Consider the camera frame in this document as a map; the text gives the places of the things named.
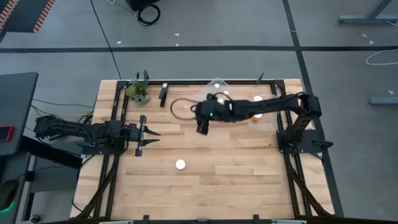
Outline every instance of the white cable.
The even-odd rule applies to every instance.
[[[398,27],[397,24],[394,24],[394,23],[392,23],[392,22],[387,21],[387,23],[388,23],[388,24],[391,24],[391,25],[393,25],[393,26]],[[368,65],[398,65],[398,62],[391,62],[391,63],[370,63],[370,62],[368,62],[370,58],[373,58],[373,57],[376,56],[376,55],[383,54],[383,53],[386,53],[386,52],[394,52],[394,51],[398,51],[398,49],[394,49],[394,50],[383,50],[383,51],[378,52],[378,53],[376,53],[376,54],[372,54],[372,55],[370,55],[370,56],[366,59],[365,62],[366,62],[366,64],[368,64]]]

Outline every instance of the small plant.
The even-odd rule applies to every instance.
[[[148,85],[144,82],[139,82],[138,79],[131,81],[131,86],[126,89],[126,96],[132,98],[138,106],[145,106],[150,102],[150,98],[145,98]]]

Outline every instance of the red object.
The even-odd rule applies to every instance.
[[[13,126],[0,126],[0,142],[10,141],[13,130]]]

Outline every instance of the concrete floor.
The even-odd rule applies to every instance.
[[[161,0],[157,5],[162,17],[150,27],[140,26],[134,15],[106,0],[93,2],[112,47],[293,46],[280,0]],[[337,23],[340,14],[364,14],[374,2],[290,0],[300,45],[370,46],[371,40],[373,45],[398,46],[398,27]],[[386,12],[398,14],[398,1]],[[0,48],[70,47],[107,47],[90,0],[56,0],[38,34],[7,33],[0,43]],[[366,65],[366,57],[373,53],[304,52],[303,56],[313,92],[322,104],[326,139],[335,143],[330,155],[345,216],[398,220],[394,160],[398,108],[368,105],[370,96],[390,96],[389,90],[398,94],[398,65]],[[114,56],[122,78],[143,69],[151,78],[257,78],[262,72],[264,78],[302,77],[294,51],[117,52]],[[397,60],[398,52],[375,58]],[[118,78],[110,53],[0,54],[0,68],[4,74],[38,72],[34,97],[59,103],[92,105],[100,80]],[[59,115],[89,112],[35,105]],[[31,112],[28,127],[34,127],[34,119]],[[32,136],[28,130],[25,134]],[[57,189],[37,195],[34,202],[34,212],[44,222],[68,218],[76,172],[67,169],[43,170],[38,185]],[[60,175],[69,184],[59,184]]]

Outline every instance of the wooden table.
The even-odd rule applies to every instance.
[[[284,81],[287,94],[302,91],[300,80]],[[93,123],[110,119],[116,82],[101,82]],[[159,106],[160,85],[148,88],[152,98],[148,105],[139,107],[130,100],[126,123],[138,123],[139,116],[144,114],[148,127],[161,136],[146,136],[160,141],[145,147],[142,157],[134,156],[134,142],[121,156],[112,220],[142,220],[143,215],[150,215],[151,220],[252,219],[254,214],[260,218],[294,217],[284,160],[275,135],[276,119],[275,129],[269,131],[250,128],[250,121],[211,122],[209,134],[203,136],[196,133],[195,121],[180,121],[172,116],[170,104],[174,99],[192,98],[203,87],[170,85],[165,108]],[[271,93],[269,86],[230,85],[229,89],[234,99],[251,100],[254,94]],[[117,119],[122,100],[121,95]],[[176,104],[175,112],[192,117],[189,106],[190,103]],[[184,170],[176,169],[178,159],[187,163]],[[325,210],[333,213],[321,160],[311,154],[301,154],[301,160],[308,189]],[[75,194],[75,203],[80,208],[98,188],[102,161],[103,156],[97,155],[81,169]],[[303,214],[298,187],[296,191]],[[72,208],[71,216],[76,214],[78,211]]]

